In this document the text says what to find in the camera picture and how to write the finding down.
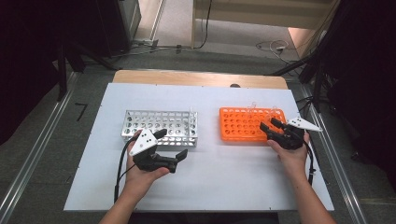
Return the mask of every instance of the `black curtain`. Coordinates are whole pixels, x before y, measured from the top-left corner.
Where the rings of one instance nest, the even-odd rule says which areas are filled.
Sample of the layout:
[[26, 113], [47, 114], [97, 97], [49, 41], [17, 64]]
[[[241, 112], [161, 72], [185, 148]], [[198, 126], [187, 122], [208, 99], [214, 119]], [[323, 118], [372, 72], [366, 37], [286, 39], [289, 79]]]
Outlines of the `black curtain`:
[[59, 81], [50, 13], [40, 3], [0, 3], [0, 144]]
[[347, 1], [351, 8], [323, 57], [336, 79], [328, 96], [351, 127], [351, 142], [387, 172], [396, 189], [396, 2]]

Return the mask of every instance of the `gray floor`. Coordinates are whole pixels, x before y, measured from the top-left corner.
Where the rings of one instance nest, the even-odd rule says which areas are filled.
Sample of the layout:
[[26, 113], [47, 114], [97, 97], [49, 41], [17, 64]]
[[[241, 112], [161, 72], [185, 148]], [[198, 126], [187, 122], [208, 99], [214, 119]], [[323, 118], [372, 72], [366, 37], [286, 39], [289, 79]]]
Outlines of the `gray floor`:
[[[264, 60], [258, 57], [195, 51], [176, 54], [170, 50], [126, 56], [116, 64], [125, 69], [205, 70], [251, 75], [268, 74], [284, 66], [276, 59]], [[104, 215], [102, 212], [68, 213], [64, 212], [63, 208], [106, 84], [111, 82], [114, 73], [92, 63], [88, 65], [84, 74], [78, 75], [73, 95], [8, 223], [96, 223]], [[293, 91], [295, 99], [303, 98], [301, 84], [295, 81], [295, 77], [288, 74], [284, 77], [288, 80], [288, 86]], [[50, 115], [56, 101], [57, 89], [55, 87], [49, 92], [12, 138], [0, 146], [1, 194], [6, 192]], [[75, 103], [88, 104], [80, 121], [77, 119], [81, 107]], [[396, 205], [390, 199], [394, 199], [395, 193], [385, 174], [371, 164], [355, 162], [349, 158], [353, 148], [348, 141], [343, 123], [327, 111], [326, 105], [322, 107], [322, 115], [326, 119], [336, 150], [358, 198], [362, 200], [361, 205], [369, 223], [394, 223]], [[321, 142], [316, 134], [313, 133], [312, 137], [323, 176], [329, 182], [328, 190], [335, 206], [332, 214], [338, 223], [352, 223]], [[295, 211], [280, 212], [279, 218], [281, 223], [299, 223]]]

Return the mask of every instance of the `wrist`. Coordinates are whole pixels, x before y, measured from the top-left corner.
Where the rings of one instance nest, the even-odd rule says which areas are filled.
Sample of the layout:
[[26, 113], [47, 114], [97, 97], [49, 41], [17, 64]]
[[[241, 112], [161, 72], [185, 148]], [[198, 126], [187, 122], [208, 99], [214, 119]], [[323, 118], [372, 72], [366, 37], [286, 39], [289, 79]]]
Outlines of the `wrist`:
[[117, 199], [116, 203], [118, 203], [122, 206], [125, 206], [127, 208], [131, 208], [131, 210], [134, 210], [137, 203], [139, 203], [139, 199], [137, 199], [133, 195], [127, 194], [125, 191], [123, 191], [120, 194], [120, 197]]

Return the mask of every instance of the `forearm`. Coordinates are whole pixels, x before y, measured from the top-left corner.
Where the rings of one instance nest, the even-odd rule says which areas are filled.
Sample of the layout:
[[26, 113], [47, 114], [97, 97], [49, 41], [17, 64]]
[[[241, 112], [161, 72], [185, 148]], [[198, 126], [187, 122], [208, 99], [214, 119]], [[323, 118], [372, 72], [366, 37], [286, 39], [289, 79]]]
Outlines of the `forearm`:
[[127, 195], [120, 195], [116, 203], [108, 210], [106, 215], [100, 221], [100, 224], [106, 223], [128, 223], [129, 218], [136, 207], [137, 202], [131, 200]]
[[296, 197], [298, 211], [303, 224], [310, 223], [335, 223], [332, 216], [320, 201], [305, 178], [291, 180]]

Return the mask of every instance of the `orange test tube rack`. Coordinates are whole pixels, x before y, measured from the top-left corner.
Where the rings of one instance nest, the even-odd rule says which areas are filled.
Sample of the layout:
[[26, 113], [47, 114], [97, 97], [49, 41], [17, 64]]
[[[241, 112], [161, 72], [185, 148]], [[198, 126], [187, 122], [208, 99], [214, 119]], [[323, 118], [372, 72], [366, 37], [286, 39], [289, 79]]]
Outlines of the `orange test tube rack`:
[[283, 111], [277, 108], [221, 107], [219, 110], [221, 139], [235, 142], [266, 142], [267, 135], [260, 130], [261, 122], [271, 130], [283, 133], [271, 123], [271, 118], [286, 123]]

